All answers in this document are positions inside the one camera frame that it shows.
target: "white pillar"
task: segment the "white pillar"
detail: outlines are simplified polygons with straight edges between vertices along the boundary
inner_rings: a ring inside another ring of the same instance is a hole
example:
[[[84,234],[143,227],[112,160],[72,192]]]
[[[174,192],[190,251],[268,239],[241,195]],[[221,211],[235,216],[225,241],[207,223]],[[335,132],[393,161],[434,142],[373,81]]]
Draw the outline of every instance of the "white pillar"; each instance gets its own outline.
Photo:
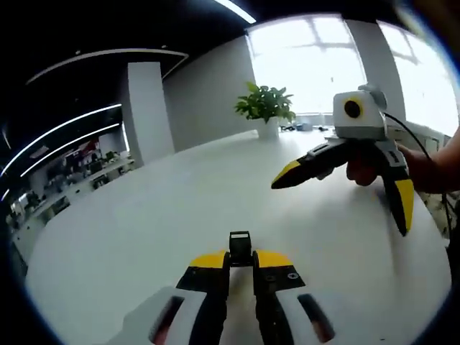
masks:
[[[129,63],[121,81],[123,121],[136,166],[174,153],[160,63]]]
[[[367,82],[377,86],[387,97],[387,112],[405,121],[405,107],[400,75],[387,40],[377,23],[347,19],[366,73]]]
[[[122,152],[126,150],[126,146],[123,140],[123,131],[121,126],[115,128],[114,131],[101,135],[99,137],[99,148],[103,157],[107,155],[107,152]]]

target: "white table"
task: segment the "white table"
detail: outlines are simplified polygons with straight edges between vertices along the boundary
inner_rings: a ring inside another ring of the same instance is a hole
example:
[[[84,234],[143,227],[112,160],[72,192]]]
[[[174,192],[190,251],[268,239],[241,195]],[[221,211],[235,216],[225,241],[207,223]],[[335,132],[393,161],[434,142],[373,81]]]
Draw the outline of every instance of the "white table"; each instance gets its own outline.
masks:
[[[133,163],[131,159],[120,159],[109,163],[101,171],[89,175],[82,181],[69,186],[61,193],[56,193],[50,196],[42,205],[38,206],[22,224],[21,228],[13,234],[13,242],[16,245],[22,259],[29,263],[30,255],[35,247],[38,236],[41,234],[47,220],[54,216],[51,207],[62,198],[67,198],[69,204],[74,206],[79,200],[82,200],[86,195],[93,192],[91,183],[96,179],[113,170],[119,169],[125,165]]]
[[[254,248],[285,253],[313,296],[336,309],[329,344],[409,344],[449,291],[441,236],[416,196],[402,238],[381,181],[356,186],[344,167],[270,190],[286,163],[321,141],[285,133],[263,142],[248,132],[110,183],[47,224],[29,264],[32,299],[66,344],[102,343],[126,313],[175,285],[194,257],[226,248],[230,231],[249,230]],[[221,344],[261,344],[250,269],[232,270],[228,309]]]

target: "led strip light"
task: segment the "led strip light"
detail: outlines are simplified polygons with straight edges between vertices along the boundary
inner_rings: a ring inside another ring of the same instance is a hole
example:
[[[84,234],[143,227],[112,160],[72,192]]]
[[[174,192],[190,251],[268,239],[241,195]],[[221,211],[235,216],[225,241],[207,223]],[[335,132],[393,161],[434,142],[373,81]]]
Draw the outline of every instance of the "led strip light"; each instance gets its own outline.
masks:
[[[87,117],[87,116],[90,116],[90,115],[93,115],[93,114],[97,114],[97,113],[100,113],[101,111],[105,111],[105,110],[109,110],[109,109],[113,109],[113,108],[119,108],[121,106],[121,104],[115,104],[113,106],[106,106],[105,108],[101,108],[101,109],[98,109],[98,110],[95,110],[95,111],[90,111],[89,113],[86,113],[86,114],[83,114],[83,115],[80,115],[80,116],[77,116],[75,117],[74,119],[71,119],[67,122],[64,122],[63,124],[60,124],[59,126],[49,130],[48,132],[46,133],[43,133],[42,135],[40,135],[38,138],[36,138],[36,140],[34,140],[33,142],[31,142],[30,144],[28,144],[25,148],[23,148],[21,151],[19,151],[9,162],[8,164],[6,164],[6,166],[4,167],[4,169],[1,171],[0,173],[0,177],[4,175],[4,173],[8,170],[8,168],[11,166],[11,164],[14,163],[15,160],[17,160],[19,158],[20,155],[22,155],[24,152],[26,152],[32,145],[36,144],[37,142],[39,142],[41,139],[43,139],[44,137],[46,137],[48,134],[51,134],[53,133],[54,131],[57,131],[59,128],[63,128],[64,126],[67,126],[68,124],[71,124],[72,122],[74,121],[77,121],[79,119],[82,119],[84,117]]]
[[[254,19],[254,17],[249,15],[249,13],[244,11],[241,7],[235,5],[233,2],[229,0],[214,0],[214,1],[220,3],[220,5],[222,6],[225,6],[230,11],[238,14],[241,18],[243,18],[248,23],[254,24],[256,22],[256,19]]]
[[[104,127],[104,128],[101,128],[101,129],[98,129],[97,131],[94,131],[94,132],[91,132],[91,133],[88,133],[88,134],[85,134],[83,135],[82,137],[79,137],[75,140],[72,140],[71,142],[68,142],[67,144],[64,144],[63,146],[55,149],[54,151],[48,153],[46,156],[40,158],[38,161],[36,161],[34,164],[32,164],[27,170],[25,170],[22,174],[21,174],[21,177],[24,177],[24,175],[26,175],[31,169],[33,169],[34,167],[36,167],[38,164],[40,164],[41,162],[43,162],[44,160],[46,160],[49,156],[55,154],[56,152],[60,151],[61,149],[63,149],[64,147],[67,147],[71,144],[74,144],[76,143],[77,141],[79,140],[82,140],[86,137],[89,137],[93,134],[96,134],[96,133],[99,133],[99,132],[102,132],[102,131],[105,131],[106,129],[110,129],[110,128],[114,128],[114,127],[117,127],[119,126],[120,124],[112,124],[111,126],[107,126],[107,127]]]

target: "window frame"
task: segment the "window frame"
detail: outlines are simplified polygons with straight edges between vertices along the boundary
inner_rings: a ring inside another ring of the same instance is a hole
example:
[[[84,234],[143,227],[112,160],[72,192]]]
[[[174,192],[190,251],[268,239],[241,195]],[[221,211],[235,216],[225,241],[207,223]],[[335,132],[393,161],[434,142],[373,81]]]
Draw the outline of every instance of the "window frame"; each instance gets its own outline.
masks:
[[[316,29],[315,24],[314,24],[314,19],[318,19],[318,18],[334,18],[334,19],[337,19],[337,20],[341,21],[343,23],[343,25],[344,25],[344,29],[347,31],[348,36],[350,38],[349,42],[347,42],[347,43],[344,43],[344,42],[336,42],[336,43],[323,42],[321,40],[321,37],[320,37],[319,33],[318,33],[318,30]],[[275,25],[275,24],[282,24],[283,22],[289,22],[289,21],[293,21],[293,20],[303,20],[303,21],[305,21],[307,23],[307,25],[310,27],[311,32],[313,33],[314,41],[312,43],[306,43],[306,44],[302,44],[302,45],[295,45],[295,46],[288,46],[288,47],[278,48],[277,51],[279,51],[279,50],[291,50],[291,49],[295,49],[295,48],[299,48],[299,47],[318,47],[320,52],[322,54],[326,55],[327,49],[331,49],[331,48],[350,49],[357,56],[357,60],[358,60],[359,66],[360,66],[361,76],[362,76],[362,79],[363,79],[363,84],[365,84],[367,82],[367,76],[366,76],[366,72],[364,70],[364,66],[362,64],[362,61],[361,61],[361,55],[359,54],[357,46],[356,46],[356,44],[354,42],[353,35],[351,34],[351,32],[350,32],[350,30],[348,28],[348,25],[346,25],[346,22],[344,21],[343,17],[340,14],[307,14],[307,15],[301,15],[301,16],[294,16],[294,17],[274,20],[274,21],[264,23],[264,24],[260,24],[260,25],[257,25],[257,26],[254,26],[252,28],[247,29],[246,30],[247,44],[248,44],[248,47],[249,47],[249,52],[250,52],[250,55],[251,55],[251,60],[252,60],[253,70],[254,71],[256,70],[256,68],[254,66],[254,61],[258,57],[260,57],[262,55],[270,54],[270,52],[255,52],[254,51],[254,47],[252,45],[252,40],[251,40],[251,32],[253,32],[255,30],[258,30],[258,29],[263,29],[264,27],[272,26],[272,25]],[[311,110],[304,109],[304,111],[296,111],[296,114],[299,115],[299,116],[315,116],[315,115],[330,115],[332,113],[331,113],[331,111],[324,111],[323,109],[319,109],[318,111],[311,111]]]

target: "white wall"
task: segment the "white wall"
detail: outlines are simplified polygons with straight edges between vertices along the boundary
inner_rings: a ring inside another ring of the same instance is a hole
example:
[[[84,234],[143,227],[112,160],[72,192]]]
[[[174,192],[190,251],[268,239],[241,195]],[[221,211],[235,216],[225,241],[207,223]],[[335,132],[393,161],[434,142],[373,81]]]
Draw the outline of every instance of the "white wall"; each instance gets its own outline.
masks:
[[[167,113],[176,151],[251,129],[236,115],[246,82],[255,83],[246,37],[221,45],[164,82]]]

